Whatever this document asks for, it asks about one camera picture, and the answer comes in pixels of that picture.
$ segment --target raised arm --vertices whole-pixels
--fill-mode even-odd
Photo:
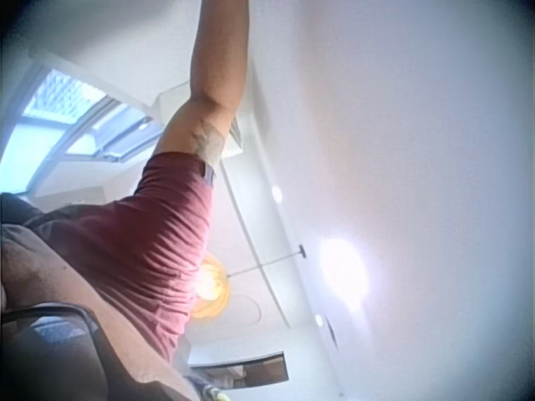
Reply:
[[[217,164],[242,100],[248,30],[247,0],[203,0],[191,61],[191,97],[167,125],[155,154],[178,151]]]

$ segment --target recessed light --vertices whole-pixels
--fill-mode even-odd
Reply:
[[[316,324],[320,327],[324,325],[324,319],[321,317],[321,315],[316,315]]]
[[[357,309],[368,293],[368,277],[357,251],[343,240],[323,241],[320,266],[333,292],[351,310]]]
[[[281,191],[281,189],[274,185],[271,187],[271,193],[273,194],[273,199],[277,202],[277,203],[281,203],[283,201],[283,192]]]

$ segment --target cable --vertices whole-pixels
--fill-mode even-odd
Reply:
[[[253,270],[260,269],[261,267],[264,267],[264,266],[272,265],[273,263],[277,263],[278,261],[283,261],[285,259],[289,259],[290,257],[294,257],[294,256],[297,256],[297,255],[303,256],[303,259],[307,258],[307,253],[304,251],[304,248],[303,248],[302,245],[299,245],[299,251],[291,253],[290,255],[279,257],[278,259],[273,259],[272,261],[267,261],[266,263],[262,263],[260,265],[249,267],[248,269],[241,270],[239,272],[228,274],[227,277],[231,278],[231,277],[234,277],[234,276],[239,276],[240,274],[243,274],[243,273],[252,272]]]

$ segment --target man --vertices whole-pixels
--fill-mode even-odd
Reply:
[[[203,0],[191,97],[167,125],[135,193],[76,217],[53,213],[3,227],[8,308],[85,306],[134,380],[158,380],[190,399],[196,396],[169,361],[195,301],[213,166],[242,98],[247,36],[247,0]]]

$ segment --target ceiling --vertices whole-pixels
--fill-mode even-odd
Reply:
[[[299,271],[314,312],[336,333],[338,349],[322,329],[346,393],[514,399],[532,362],[527,9],[251,4],[244,107],[268,181],[283,190],[285,230],[307,248]],[[28,16],[24,34],[151,106],[187,80],[197,12],[197,2],[55,1]],[[231,193],[216,196],[210,249],[229,269],[256,264]],[[235,236],[225,235],[227,225]],[[370,290],[359,310],[349,312],[324,283],[325,238],[345,239],[364,261]],[[242,280],[231,308],[255,327],[266,316],[255,303],[268,305],[268,289],[257,273],[235,285]],[[266,306],[266,324],[276,326],[274,308]],[[225,325],[233,318],[214,324],[232,336]],[[195,325],[188,335],[195,341],[206,330]]]

